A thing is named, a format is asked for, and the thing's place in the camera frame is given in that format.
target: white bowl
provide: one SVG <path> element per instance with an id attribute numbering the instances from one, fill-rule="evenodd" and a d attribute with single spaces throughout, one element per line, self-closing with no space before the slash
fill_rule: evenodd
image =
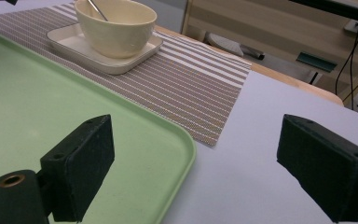
<path id="1" fill-rule="evenodd" d="M 80 27 L 93 49 L 109 58 L 139 53 L 153 33 L 157 13 L 129 0 L 93 0 L 105 21 L 87 0 L 75 1 Z"/>

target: saucer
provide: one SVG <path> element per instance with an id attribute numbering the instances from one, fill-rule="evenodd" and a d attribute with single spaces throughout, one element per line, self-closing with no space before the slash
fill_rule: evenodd
<path id="1" fill-rule="evenodd" d="M 120 75 L 130 71 L 133 67 L 157 53 L 162 45 L 162 39 L 152 35 L 138 54 L 130 58 L 114 59 L 103 56 L 89 45 L 79 23 L 49 31 L 47 36 L 57 51 L 109 75 Z"/>

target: white table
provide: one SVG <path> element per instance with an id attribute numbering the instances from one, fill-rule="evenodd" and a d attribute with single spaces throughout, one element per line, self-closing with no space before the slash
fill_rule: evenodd
<path id="1" fill-rule="evenodd" d="M 0 13 L 69 0 L 0 2 Z M 283 114 L 319 122 L 358 145 L 358 113 L 251 72 L 215 147 L 198 157 L 163 223 L 332 223 L 276 162 Z"/>

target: placemat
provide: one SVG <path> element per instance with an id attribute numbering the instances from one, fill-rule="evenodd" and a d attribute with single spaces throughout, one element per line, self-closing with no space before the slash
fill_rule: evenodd
<path id="1" fill-rule="evenodd" d="M 215 145 L 251 65 L 200 42 L 154 32 L 160 51 L 120 76 L 109 76 L 60 54 L 48 31 L 77 23 L 73 3 L 0 14 L 0 35 L 31 49 L 162 117 L 195 139 Z"/>

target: spoon handle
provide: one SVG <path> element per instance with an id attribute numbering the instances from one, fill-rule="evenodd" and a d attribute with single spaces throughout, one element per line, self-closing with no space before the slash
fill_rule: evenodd
<path id="1" fill-rule="evenodd" d="M 103 17 L 105 21 L 107 21 L 107 18 L 104 16 L 104 14 L 101 12 L 101 10 L 95 5 L 94 1 L 89 0 L 89 3 L 94 7 L 94 9 Z"/>

